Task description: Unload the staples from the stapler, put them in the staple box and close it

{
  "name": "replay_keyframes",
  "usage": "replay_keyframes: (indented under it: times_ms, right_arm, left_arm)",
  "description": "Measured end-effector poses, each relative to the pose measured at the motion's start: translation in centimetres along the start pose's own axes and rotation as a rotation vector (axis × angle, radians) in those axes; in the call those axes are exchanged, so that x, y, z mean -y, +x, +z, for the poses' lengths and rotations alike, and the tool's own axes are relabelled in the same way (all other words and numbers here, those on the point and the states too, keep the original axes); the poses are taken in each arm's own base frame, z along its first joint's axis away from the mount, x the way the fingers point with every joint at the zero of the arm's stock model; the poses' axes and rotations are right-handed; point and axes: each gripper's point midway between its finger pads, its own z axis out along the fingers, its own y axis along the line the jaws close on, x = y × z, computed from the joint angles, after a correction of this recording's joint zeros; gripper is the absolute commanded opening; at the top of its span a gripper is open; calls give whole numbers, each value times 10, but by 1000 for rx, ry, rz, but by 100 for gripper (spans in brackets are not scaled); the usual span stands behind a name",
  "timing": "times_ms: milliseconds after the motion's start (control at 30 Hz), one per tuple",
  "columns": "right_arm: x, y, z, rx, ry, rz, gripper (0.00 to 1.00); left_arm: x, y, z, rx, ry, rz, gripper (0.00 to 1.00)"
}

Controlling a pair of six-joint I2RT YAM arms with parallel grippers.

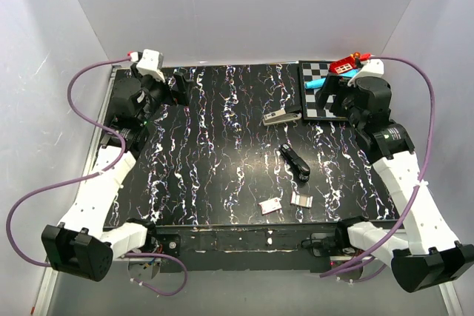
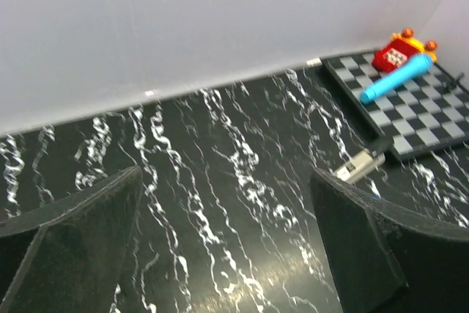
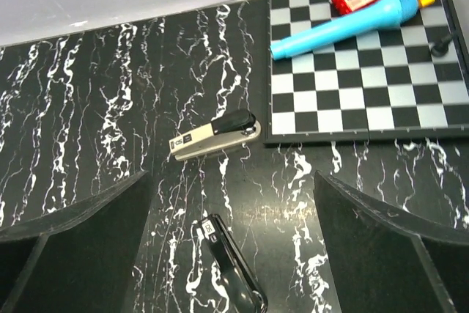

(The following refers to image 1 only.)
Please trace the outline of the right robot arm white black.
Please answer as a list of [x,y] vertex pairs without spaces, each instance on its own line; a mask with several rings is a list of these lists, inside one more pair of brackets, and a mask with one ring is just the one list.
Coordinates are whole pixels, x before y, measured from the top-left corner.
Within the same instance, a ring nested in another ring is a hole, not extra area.
[[350,81],[330,74],[318,92],[318,103],[347,118],[359,149],[380,176],[399,213],[395,228],[405,238],[385,232],[366,218],[337,223],[336,249],[351,255],[361,250],[392,269],[399,286],[416,292],[454,281],[473,266],[473,245],[462,244],[443,219],[422,178],[414,145],[405,128],[390,117],[390,85],[374,76]]

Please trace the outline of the black stapler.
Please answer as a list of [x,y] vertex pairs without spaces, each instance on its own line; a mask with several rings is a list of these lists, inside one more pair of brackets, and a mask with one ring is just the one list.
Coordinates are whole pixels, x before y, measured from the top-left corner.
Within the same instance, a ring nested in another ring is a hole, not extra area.
[[306,183],[310,178],[310,167],[288,144],[282,144],[279,151],[283,159],[290,165],[300,182]]

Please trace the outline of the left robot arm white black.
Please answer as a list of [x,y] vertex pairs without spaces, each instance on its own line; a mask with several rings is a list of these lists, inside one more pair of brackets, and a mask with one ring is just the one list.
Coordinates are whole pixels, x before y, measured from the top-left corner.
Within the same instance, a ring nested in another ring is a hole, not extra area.
[[160,82],[136,71],[114,81],[104,120],[113,132],[101,137],[95,176],[85,181],[59,223],[46,226],[41,234],[52,269],[100,281],[115,259],[130,252],[148,257],[157,250],[153,223],[131,218],[109,231],[104,223],[149,138],[150,119],[162,105],[187,106],[192,85],[179,70],[172,81]]

